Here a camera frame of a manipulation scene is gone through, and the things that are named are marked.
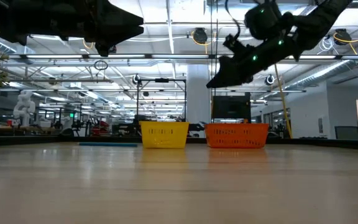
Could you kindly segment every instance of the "blue mat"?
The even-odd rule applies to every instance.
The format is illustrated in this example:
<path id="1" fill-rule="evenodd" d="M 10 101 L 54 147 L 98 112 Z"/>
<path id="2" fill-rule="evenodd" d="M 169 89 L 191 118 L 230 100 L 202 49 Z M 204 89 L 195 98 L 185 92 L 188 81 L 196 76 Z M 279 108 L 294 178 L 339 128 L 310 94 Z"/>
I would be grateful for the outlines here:
<path id="1" fill-rule="evenodd" d="M 112 142 L 80 142 L 80 146 L 137 147 L 137 144 L 135 144 L 135 143 L 112 143 Z"/>

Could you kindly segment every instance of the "plastic basket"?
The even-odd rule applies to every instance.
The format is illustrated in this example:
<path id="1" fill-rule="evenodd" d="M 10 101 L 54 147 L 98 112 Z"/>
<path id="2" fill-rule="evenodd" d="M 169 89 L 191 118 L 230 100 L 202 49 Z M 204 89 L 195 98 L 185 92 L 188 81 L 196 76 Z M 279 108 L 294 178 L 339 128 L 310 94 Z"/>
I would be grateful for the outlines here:
<path id="1" fill-rule="evenodd" d="M 268 124 L 206 124 L 212 148 L 261 148 L 266 144 Z"/>
<path id="2" fill-rule="evenodd" d="M 141 121 L 145 148 L 183 149 L 186 146 L 189 122 Z"/>

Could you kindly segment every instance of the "yellow basket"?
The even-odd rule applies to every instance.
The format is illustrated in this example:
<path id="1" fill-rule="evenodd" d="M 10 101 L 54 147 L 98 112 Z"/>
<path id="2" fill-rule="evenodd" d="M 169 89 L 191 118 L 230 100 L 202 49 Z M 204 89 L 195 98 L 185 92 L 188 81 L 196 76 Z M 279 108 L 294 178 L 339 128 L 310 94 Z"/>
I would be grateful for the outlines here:
<path id="1" fill-rule="evenodd" d="M 141 121 L 145 148 L 183 149 L 186 145 L 189 122 Z"/>

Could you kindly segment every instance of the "chair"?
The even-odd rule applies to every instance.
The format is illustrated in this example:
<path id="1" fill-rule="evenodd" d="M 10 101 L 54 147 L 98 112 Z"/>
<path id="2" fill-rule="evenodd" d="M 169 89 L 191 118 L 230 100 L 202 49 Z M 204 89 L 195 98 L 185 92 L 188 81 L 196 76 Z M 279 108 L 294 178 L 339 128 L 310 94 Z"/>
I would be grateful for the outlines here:
<path id="1" fill-rule="evenodd" d="M 338 140 L 358 140 L 358 127 L 335 126 L 335 135 Z"/>

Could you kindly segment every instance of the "orange basket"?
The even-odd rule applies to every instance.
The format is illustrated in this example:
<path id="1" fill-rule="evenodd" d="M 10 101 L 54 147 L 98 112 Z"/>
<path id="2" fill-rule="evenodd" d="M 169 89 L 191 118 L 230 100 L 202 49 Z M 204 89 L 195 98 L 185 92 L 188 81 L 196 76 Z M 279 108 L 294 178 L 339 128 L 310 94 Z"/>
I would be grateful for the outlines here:
<path id="1" fill-rule="evenodd" d="M 261 148 L 266 144 L 269 124 L 206 124 L 205 134 L 212 148 Z"/>

